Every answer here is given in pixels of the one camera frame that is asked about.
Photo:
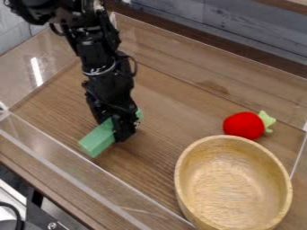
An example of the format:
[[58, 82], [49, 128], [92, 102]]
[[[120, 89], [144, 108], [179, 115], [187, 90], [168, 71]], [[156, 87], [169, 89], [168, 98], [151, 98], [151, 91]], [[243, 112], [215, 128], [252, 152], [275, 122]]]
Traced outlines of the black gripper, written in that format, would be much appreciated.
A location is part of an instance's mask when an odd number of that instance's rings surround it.
[[92, 76], [82, 83], [86, 103], [97, 124], [112, 115], [112, 129], [116, 142], [124, 142], [136, 133], [136, 110], [130, 92], [134, 87], [134, 73], [129, 68], [116, 69], [106, 75]]

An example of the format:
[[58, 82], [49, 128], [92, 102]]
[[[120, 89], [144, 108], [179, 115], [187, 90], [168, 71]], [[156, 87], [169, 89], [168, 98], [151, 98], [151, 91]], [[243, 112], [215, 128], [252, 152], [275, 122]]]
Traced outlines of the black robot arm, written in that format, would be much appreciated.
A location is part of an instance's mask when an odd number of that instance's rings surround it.
[[114, 140], [136, 133], [136, 62], [118, 50], [121, 43], [104, 0], [4, 0], [9, 11], [32, 25], [46, 24], [65, 38], [88, 78], [81, 86], [92, 116], [113, 125]]

